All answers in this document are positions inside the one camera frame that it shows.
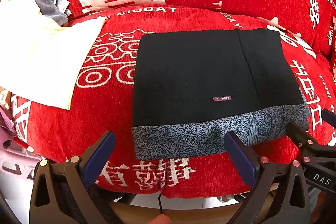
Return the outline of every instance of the blue speckled fabric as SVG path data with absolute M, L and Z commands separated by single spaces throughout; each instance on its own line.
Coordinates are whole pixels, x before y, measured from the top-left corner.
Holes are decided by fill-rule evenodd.
M 225 152 L 224 135 L 234 131 L 245 145 L 285 135 L 295 122 L 308 128 L 306 104 L 283 105 L 201 123 L 133 127 L 135 155 L 139 160 L 204 156 Z

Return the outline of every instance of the wire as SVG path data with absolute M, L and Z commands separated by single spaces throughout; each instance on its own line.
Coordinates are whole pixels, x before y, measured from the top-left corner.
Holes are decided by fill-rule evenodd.
M 163 215 L 162 204 L 161 204 L 161 196 L 162 196 L 162 194 L 159 194 L 159 207 L 160 207 L 160 214 Z

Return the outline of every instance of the yellow cloth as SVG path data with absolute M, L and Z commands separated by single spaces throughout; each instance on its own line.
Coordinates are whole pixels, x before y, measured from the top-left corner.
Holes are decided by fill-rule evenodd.
M 34 102 L 70 109 L 77 76 L 105 18 L 60 27 L 34 0 L 0 2 L 0 86 Z

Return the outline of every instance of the fingertip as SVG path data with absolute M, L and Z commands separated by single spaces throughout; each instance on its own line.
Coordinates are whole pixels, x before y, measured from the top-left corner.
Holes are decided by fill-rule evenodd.
M 161 214 L 148 224 L 171 224 L 171 220 L 168 216 Z

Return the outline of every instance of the fabric label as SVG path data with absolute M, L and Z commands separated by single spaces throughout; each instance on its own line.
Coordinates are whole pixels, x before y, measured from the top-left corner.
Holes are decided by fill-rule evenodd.
M 229 101 L 229 100 L 232 100 L 232 98 L 231 98 L 231 96 L 212 97 L 212 100 L 214 100 L 214 101 Z

